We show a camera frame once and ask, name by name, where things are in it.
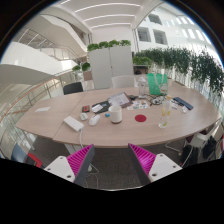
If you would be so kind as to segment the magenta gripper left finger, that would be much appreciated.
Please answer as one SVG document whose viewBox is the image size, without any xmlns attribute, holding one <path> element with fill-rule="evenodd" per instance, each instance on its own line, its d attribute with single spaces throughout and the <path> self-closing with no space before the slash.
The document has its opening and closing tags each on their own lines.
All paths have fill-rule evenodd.
<svg viewBox="0 0 224 224">
<path fill-rule="evenodd" d="M 45 168 L 45 171 L 82 186 L 94 155 L 94 145 L 91 144 L 67 157 L 57 157 Z"/>
</svg>

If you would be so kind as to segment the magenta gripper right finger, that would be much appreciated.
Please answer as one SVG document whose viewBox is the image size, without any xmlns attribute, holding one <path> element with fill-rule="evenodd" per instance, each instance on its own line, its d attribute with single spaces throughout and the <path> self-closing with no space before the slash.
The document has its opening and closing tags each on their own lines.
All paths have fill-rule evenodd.
<svg viewBox="0 0 224 224">
<path fill-rule="evenodd" d="M 128 144 L 128 153 L 142 186 L 181 170 L 163 153 L 153 154 L 131 143 Z"/>
</svg>

